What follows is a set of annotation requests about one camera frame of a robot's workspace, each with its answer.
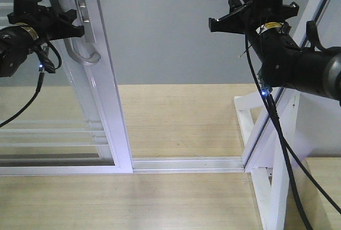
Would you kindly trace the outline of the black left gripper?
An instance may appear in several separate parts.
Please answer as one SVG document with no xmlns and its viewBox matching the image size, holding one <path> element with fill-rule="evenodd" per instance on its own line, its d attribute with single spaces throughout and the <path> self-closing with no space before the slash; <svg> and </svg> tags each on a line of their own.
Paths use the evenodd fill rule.
<svg viewBox="0 0 341 230">
<path fill-rule="evenodd" d="M 84 26 L 72 24 L 77 17 L 73 9 L 60 12 L 37 3 L 14 0 L 13 12 L 7 17 L 10 24 L 25 24 L 33 28 L 39 38 L 47 40 L 82 37 L 85 34 Z"/>
</svg>

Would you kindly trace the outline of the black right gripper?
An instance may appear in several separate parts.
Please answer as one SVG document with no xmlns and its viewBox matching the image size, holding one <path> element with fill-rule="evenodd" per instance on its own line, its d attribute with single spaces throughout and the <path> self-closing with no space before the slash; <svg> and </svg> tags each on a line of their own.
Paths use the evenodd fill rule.
<svg viewBox="0 0 341 230">
<path fill-rule="evenodd" d="M 298 15 L 296 2 L 289 5 L 283 0 L 228 0 L 229 14 L 218 19 L 209 18 L 211 32 L 244 34 L 251 28 L 259 28 L 269 22 L 284 23 Z"/>
</svg>

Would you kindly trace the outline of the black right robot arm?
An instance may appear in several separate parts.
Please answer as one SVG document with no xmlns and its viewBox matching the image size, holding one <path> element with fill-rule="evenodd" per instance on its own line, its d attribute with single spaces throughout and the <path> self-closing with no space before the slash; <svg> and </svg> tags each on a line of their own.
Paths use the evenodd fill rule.
<svg viewBox="0 0 341 230">
<path fill-rule="evenodd" d="M 298 46 L 287 19 L 298 5 L 283 0 L 229 0 L 229 14 L 209 19 L 212 32 L 243 34 L 262 65 L 262 81 L 340 101 L 340 47 L 324 48 L 314 21 L 306 23 L 309 47 Z"/>
</svg>

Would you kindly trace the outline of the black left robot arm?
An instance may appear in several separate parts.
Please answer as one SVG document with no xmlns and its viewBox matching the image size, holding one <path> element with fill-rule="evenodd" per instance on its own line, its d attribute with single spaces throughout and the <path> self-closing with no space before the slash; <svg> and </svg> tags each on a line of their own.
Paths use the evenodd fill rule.
<svg viewBox="0 0 341 230">
<path fill-rule="evenodd" d="M 10 26 L 1 29 L 1 77 L 14 75 L 31 53 L 48 73 L 61 67 L 61 56 L 51 44 L 52 40 L 82 37 L 83 26 L 72 23 L 76 10 L 56 12 L 52 7 L 36 2 L 14 0 L 13 12 L 7 15 Z"/>
</svg>

